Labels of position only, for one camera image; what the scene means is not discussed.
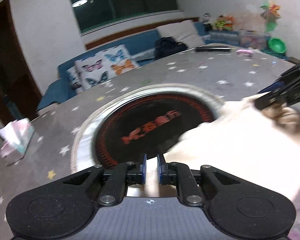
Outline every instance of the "white pillow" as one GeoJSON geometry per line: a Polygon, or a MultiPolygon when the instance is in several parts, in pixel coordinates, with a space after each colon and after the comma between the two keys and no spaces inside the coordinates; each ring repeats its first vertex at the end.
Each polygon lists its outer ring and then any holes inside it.
{"type": "Polygon", "coordinates": [[[75,90],[75,92],[77,94],[80,94],[82,93],[84,90],[83,90],[83,87],[82,87],[82,82],[81,82],[81,79],[79,77],[79,73],[76,69],[75,66],[73,66],[72,68],[69,68],[67,70],[67,73],[68,73],[68,79],[69,79],[69,84],[70,84],[70,87],[75,90]]]}
{"type": "Polygon", "coordinates": [[[186,44],[189,49],[204,45],[192,20],[171,23],[156,29],[161,37],[172,37],[175,41],[186,44]]]}
{"type": "Polygon", "coordinates": [[[93,57],[77,60],[75,65],[81,71],[85,90],[139,66],[124,45],[99,51],[93,57]]]}

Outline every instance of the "doorway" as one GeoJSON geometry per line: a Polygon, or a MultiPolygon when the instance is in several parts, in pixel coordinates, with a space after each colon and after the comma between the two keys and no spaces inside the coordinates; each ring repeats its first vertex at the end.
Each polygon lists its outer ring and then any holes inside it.
{"type": "Polygon", "coordinates": [[[35,119],[41,93],[24,59],[13,25],[9,0],[0,3],[0,119],[35,119]]]}

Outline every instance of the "yellow star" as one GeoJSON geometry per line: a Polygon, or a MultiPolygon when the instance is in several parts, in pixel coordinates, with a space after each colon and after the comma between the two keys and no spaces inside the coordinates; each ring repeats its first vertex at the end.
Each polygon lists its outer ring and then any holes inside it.
{"type": "Polygon", "coordinates": [[[54,170],[48,171],[48,176],[47,176],[48,179],[53,179],[54,176],[56,176],[54,170]]]}
{"type": "Polygon", "coordinates": [[[99,97],[99,98],[97,98],[96,99],[96,101],[101,101],[101,100],[103,100],[105,97],[99,97]]]}

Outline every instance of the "black bag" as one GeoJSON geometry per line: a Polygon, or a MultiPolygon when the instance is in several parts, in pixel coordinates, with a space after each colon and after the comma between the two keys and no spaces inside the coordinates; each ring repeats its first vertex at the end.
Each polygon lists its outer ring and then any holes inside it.
{"type": "Polygon", "coordinates": [[[167,57],[188,49],[186,44],[176,42],[172,37],[164,37],[154,43],[155,47],[155,60],[167,57]]]}

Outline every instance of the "blue sofa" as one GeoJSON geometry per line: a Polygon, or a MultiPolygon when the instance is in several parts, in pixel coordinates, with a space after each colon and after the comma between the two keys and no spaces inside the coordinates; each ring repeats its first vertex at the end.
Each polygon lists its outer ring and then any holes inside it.
{"type": "MultiPolygon", "coordinates": [[[[202,23],[195,22],[195,27],[198,30],[200,36],[205,35],[205,29],[202,23]]],[[[74,90],[71,89],[68,80],[67,70],[74,66],[74,62],[79,59],[86,59],[94,56],[97,52],[124,44],[132,58],[134,58],[140,66],[146,65],[154,61],[154,42],[159,40],[160,36],[157,30],[149,30],[147,32],[138,33],[133,36],[125,37],[117,41],[113,41],[106,45],[99,46],[95,49],[89,50],[77,57],[68,60],[58,66],[59,79],[50,84],[42,97],[37,111],[53,104],[61,104],[68,99],[76,96],[74,90]]]]}

